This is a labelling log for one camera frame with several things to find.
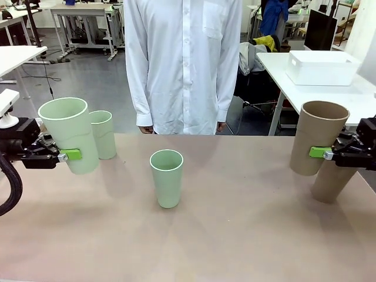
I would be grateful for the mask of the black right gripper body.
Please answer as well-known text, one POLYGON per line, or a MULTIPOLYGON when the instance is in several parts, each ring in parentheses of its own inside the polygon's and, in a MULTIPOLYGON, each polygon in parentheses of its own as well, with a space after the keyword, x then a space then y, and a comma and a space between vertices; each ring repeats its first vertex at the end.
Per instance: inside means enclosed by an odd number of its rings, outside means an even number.
POLYGON ((334 143, 338 167, 375 170, 375 117, 360 120, 355 133, 342 130, 334 143))

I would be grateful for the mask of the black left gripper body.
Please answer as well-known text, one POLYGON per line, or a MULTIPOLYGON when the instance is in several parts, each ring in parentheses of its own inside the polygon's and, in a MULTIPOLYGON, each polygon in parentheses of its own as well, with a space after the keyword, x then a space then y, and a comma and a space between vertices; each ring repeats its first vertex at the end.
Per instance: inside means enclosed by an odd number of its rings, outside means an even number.
POLYGON ((27 169, 53 169, 59 162, 52 136, 41 132, 37 121, 27 117, 1 129, 1 154, 9 161, 21 161, 27 169))

